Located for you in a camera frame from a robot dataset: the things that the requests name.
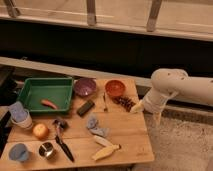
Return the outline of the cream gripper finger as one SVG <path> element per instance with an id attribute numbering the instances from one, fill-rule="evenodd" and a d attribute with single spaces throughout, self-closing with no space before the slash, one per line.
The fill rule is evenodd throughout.
<path id="1" fill-rule="evenodd" d="M 131 113 L 138 113 L 142 112 L 144 110 L 143 101 L 140 100 L 138 103 L 136 103 L 130 110 Z"/>
<path id="2" fill-rule="evenodd" d="M 160 125 L 161 116 L 162 116 L 162 113 L 155 113 L 155 114 L 153 114 L 155 126 L 159 126 Z"/>

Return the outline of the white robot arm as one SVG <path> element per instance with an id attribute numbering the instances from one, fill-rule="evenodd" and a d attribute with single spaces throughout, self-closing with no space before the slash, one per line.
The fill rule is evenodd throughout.
<path id="1" fill-rule="evenodd" d="M 160 68 L 152 73 L 151 84 L 151 89 L 130 112 L 146 110 L 153 114 L 156 125 L 160 124 L 167 102 L 179 94 L 213 106 L 213 78 L 192 77 L 183 69 Z"/>

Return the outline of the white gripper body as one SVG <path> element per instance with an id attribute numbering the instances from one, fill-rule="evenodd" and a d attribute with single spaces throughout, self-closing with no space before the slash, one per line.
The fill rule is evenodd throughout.
<path id="1" fill-rule="evenodd" d="M 161 113 L 166 103 L 176 95 L 176 91 L 160 90 L 152 87 L 142 99 L 144 109 L 153 114 Z"/>

